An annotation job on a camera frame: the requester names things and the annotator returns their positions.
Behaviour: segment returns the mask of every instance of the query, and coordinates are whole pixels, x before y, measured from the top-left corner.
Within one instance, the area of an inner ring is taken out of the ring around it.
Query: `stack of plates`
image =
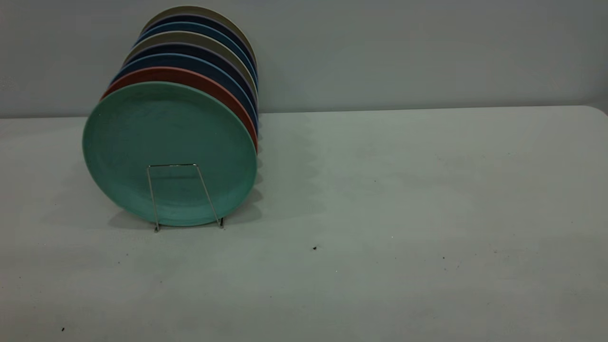
[[[119,206],[192,226],[234,211],[257,172],[257,62],[233,22],[168,9],[148,22],[89,117],[86,165]],[[207,198],[196,164],[212,200]]]

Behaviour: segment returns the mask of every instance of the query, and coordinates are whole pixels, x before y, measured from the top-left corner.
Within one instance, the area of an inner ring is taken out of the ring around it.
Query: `gray wall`
[[[264,112],[589,103],[608,89],[606,0],[194,3],[248,34]],[[0,0],[0,115],[87,115],[141,27],[179,4]]]

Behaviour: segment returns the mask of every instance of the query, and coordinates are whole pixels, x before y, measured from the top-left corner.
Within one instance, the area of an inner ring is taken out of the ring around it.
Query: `metal wire stand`
[[[205,180],[202,177],[201,168],[198,167],[197,164],[167,164],[167,165],[148,165],[146,167],[146,173],[148,174],[148,185],[150,186],[150,196],[152,197],[152,207],[154,207],[154,220],[156,221],[156,227],[154,232],[159,232],[161,230],[161,226],[158,223],[158,213],[156,212],[156,200],[154,199],[154,190],[152,189],[152,178],[150,177],[150,169],[153,167],[179,167],[179,166],[193,166],[196,167],[196,171],[198,171],[198,176],[201,179],[202,188],[205,189],[205,194],[207,195],[207,199],[209,200],[209,205],[211,205],[211,210],[213,210],[213,216],[215,216],[215,221],[218,224],[220,229],[224,227],[224,218],[218,218],[218,214],[215,212],[215,207],[213,207],[213,202],[211,202],[211,197],[209,196],[209,191],[207,191],[207,186],[205,185]]]

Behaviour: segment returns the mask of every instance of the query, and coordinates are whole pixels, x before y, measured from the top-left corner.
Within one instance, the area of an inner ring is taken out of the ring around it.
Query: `beige plate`
[[[239,36],[239,38],[241,38],[241,40],[243,41],[243,43],[245,43],[245,45],[247,46],[247,48],[249,49],[249,52],[251,52],[251,56],[254,58],[254,62],[257,65],[258,61],[255,58],[255,53],[254,50],[251,48],[251,44],[249,44],[249,40],[247,39],[247,37],[245,37],[245,33],[243,33],[243,31],[241,31],[238,26],[236,26],[233,22],[230,21],[230,19],[226,18],[225,16],[219,14],[218,12],[212,11],[210,9],[205,9],[203,7],[198,7],[198,6],[177,6],[177,7],[173,7],[170,9],[166,9],[160,13],[158,13],[156,16],[154,16],[154,18],[150,19],[149,22],[146,23],[146,25],[143,27],[142,29],[142,33],[144,31],[146,31],[146,29],[148,27],[150,27],[150,25],[154,24],[155,22],[166,18],[168,16],[171,15],[180,15],[180,14],[194,14],[194,15],[200,15],[200,16],[206,16],[208,18],[214,19],[224,25],[226,25],[226,27],[228,27],[230,30],[232,30],[236,35]]]
[[[165,44],[165,43],[186,43],[197,45],[203,47],[205,49],[209,49],[220,56],[224,57],[228,62],[234,65],[237,70],[245,77],[245,81],[251,86],[253,89],[255,98],[258,97],[258,89],[255,86],[255,82],[248,68],[243,64],[240,58],[232,52],[226,45],[223,45],[219,41],[210,38],[205,35],[201,35],[199,33],[188,32],[188,31],[170,31],[170,32],[162,32],[153,36],[150,36],[142,41],[140,41],[137,45],[135,45],[129,55],[126,56],[125,61],[129,60],[136,53],[154,45]]]

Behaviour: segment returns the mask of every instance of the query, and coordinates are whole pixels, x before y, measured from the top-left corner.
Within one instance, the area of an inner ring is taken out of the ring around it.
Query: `table surface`
[[[84,118],[0,120],[1,341],[605,341],[608,117],[263,114],[226,228],[89,176]]]

